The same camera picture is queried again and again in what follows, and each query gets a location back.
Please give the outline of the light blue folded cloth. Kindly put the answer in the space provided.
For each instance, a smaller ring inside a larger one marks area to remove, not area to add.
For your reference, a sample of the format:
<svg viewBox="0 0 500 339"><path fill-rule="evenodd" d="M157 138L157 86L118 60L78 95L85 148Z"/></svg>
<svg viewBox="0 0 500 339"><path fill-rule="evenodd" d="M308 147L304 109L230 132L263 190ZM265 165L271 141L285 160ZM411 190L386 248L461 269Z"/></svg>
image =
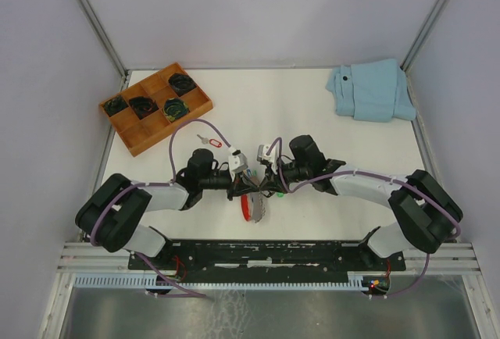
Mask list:
<svg viewBox="0 0 500 339"><path fill-rule="evenodd" d="M406 75L395 59L336 67L326 89L339 116L375 123L416 118Z"/></svg>

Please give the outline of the black yellow rolled band left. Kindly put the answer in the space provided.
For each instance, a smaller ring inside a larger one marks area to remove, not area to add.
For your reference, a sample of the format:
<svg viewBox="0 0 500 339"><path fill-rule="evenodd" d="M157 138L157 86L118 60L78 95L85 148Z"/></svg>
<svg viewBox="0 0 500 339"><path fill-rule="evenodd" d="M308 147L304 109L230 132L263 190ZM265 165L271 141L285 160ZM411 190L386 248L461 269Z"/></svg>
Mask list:
<svg viewBox="0 0 500 339"><path fill-rule="evenodd" d="M107 116L111 117L128 107L128 104L121 95L117 95L106 101L102 106Z"/></svg>

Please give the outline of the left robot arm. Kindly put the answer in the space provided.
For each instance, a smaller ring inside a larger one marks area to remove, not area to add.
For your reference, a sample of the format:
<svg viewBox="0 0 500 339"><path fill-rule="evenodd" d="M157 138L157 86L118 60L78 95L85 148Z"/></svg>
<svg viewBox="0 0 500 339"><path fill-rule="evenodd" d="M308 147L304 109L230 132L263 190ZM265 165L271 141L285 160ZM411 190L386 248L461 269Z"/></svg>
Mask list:
<svg viewBox="0 0 500 339"><path fill-rule="evenodd" d="M110 253L122 249L141 253L155 268L166 268L173 259L172 248L159 231L141 225L141 218L146 212L188 210L205 190L225 191L229 200L259 190L240 151L231 152L226 164L221 169L210 150L199 148L172 182L134 183L114 173L79 209L75 224L94 246Z"/></svg>

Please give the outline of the black green rolled band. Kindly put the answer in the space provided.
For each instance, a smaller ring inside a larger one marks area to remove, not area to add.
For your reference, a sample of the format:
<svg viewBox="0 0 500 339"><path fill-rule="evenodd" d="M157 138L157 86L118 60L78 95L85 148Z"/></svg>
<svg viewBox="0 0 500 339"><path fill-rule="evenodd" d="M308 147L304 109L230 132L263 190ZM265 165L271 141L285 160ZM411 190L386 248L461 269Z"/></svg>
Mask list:
<svg viewBox="0 0 500 339"><path fill-rule="evenodd" d="M180 120L190 112L188 105L180 98L170 98L162 108L163 115L171 122Z"/></svg>

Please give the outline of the key with red tag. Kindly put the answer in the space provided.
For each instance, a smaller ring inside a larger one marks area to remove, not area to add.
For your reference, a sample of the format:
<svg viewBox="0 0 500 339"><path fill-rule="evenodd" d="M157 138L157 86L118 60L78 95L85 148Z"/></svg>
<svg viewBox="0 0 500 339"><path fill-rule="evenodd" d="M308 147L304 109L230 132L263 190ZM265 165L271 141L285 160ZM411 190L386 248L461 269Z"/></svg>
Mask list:
<svg viewBox="0 0 500 339"><path fill-rule="evenodd" d="M197 137L200 139L201 143L204 145L211 145L214 148L221 148L223 146L223 143L219 140L216 140L214 138L209 138L209 137L203 137L200 134L197 134Z"/></svg>

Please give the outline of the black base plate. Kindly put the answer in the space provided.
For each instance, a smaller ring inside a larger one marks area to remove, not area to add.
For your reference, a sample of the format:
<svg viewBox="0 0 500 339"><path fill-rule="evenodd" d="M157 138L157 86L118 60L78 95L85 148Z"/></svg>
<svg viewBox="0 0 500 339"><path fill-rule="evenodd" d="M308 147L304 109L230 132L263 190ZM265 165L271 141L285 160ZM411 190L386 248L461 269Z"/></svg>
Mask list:
<svg viewBox="0 0 500 339"><path fill-rule="evenodd" d="M168 245L151 263L186 273L187 283L340 283L349 272L406 270L401 252L382 259L358 241L176 239Z"/></svg>

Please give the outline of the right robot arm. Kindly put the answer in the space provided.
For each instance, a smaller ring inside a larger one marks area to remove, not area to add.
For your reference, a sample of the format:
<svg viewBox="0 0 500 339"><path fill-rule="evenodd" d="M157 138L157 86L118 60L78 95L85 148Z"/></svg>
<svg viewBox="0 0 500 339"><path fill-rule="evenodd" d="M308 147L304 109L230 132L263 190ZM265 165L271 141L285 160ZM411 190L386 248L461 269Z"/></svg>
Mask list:
<svg viewBox="0 0 500 339"><path fill-rule="evenodd" d="M294 138L290 162L282 160L282 140L262 145L257 160L266 167L263 191L292 194L307 185L334 196L360 198L390 209L395 221L378 226L362 240L359 262L377 269L388 257L410 248L434 254L461 234L463 211L425 170L409 175L385 175L328 159L309 135Z"/></svg>

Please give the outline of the wooden compartment tray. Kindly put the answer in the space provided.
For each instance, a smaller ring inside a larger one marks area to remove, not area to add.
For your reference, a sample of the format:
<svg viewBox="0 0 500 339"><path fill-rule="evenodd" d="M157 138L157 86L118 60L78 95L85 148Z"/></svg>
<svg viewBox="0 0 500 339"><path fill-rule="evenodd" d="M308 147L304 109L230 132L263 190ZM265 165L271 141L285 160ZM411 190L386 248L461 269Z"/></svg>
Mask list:
<svg viewBox="0 0 500 339"><path fill-rule="evenodd" d="M177 62L99 104L133 156L170 136L182 122L213 109L213 101Z"/></svg>

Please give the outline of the black rolled band back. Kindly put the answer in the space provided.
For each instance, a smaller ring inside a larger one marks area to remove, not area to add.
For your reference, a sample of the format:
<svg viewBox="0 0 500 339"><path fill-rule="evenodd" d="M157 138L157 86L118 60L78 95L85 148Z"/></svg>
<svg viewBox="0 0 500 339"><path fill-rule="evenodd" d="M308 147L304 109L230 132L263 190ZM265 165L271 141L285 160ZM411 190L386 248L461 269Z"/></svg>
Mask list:
<svg viewBox="0 0 500 339"><path fill-rule="evenodd" d="M194 90L197 85L191 77L182 73L174 73L168 80L169 85L177 96L183 96Z"/></svg>

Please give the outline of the black red rolled band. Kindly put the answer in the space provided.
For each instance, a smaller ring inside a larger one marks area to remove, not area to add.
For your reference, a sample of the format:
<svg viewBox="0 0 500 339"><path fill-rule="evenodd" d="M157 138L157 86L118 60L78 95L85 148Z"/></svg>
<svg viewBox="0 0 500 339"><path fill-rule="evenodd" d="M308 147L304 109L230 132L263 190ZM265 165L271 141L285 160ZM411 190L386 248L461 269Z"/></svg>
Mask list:
<svg viewBox="0 0 500 339"><path fill-rule="evenodd" d="M129 100L129 106L140 120L150 116L159 109L153 99L145 96L131 98Z"/></svg>

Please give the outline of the metal key holder red handle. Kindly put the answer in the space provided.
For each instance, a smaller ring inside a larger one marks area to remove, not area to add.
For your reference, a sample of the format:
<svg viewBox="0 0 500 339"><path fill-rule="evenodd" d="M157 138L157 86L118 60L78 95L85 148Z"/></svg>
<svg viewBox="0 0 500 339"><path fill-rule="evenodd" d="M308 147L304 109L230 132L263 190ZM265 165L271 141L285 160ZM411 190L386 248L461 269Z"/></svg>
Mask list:
<svg viewBox="0 0 500 339"><path fill-rule="evenodd" d="M266 214L265 196L249 193L241 196L241 211L246 222L258 223Z"/></svg>

